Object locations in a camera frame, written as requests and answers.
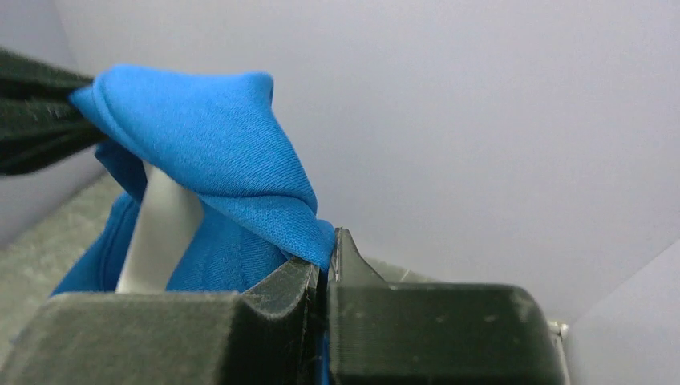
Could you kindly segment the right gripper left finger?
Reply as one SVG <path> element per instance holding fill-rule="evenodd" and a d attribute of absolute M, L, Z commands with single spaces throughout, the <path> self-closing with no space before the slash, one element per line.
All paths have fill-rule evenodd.
<path fill-rule="evenodd" d="M 244 293 L 70 293 L 17 338 L 4 384 L 311 384 L 318 269 L 299 259 Z"/>

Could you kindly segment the blue zip jacket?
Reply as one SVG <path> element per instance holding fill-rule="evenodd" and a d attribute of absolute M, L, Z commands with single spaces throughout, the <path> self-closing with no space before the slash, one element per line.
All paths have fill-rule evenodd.
<path fill-rule="evenodd" d="M 115 289 L 147 188 L 159 168 L 204 208 L 204 220 L 164 289 L 247 290 L 291 257 L 327 270 L 334 228 L 272 109 L 264 72 L 187 75 L 119 65 L 71 93 L 107 139 L 95 152 L 123 193 L 104 231 L 55 293 Z"/>

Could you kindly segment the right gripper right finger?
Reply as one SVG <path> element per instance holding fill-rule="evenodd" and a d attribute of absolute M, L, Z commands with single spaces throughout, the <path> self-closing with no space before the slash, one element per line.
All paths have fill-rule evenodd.
<path fill-rule="evenodd" d="M 335 234 L 327 284 L 332 384 L 562 384 L 561 357 L 525 289 L 397 282 Z"/>

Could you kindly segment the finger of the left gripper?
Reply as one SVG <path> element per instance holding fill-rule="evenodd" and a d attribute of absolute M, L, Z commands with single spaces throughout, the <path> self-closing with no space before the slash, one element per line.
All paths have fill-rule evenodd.
<path fill-rule="evenodd" d="M 69 99 L 92 81 L 1 49 L 2 176 L 40 171 L 107 138 Z"/>

